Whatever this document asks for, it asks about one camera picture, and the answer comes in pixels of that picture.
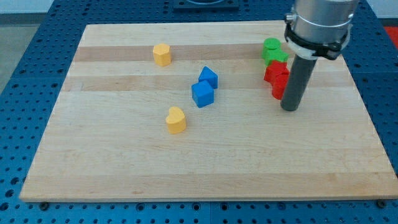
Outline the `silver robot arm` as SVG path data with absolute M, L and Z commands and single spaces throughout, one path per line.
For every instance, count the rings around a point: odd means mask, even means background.
M 296 0 L 285 14 L 284 37 L 305 60 L 335 60 L 348 45 L 358 0 Z

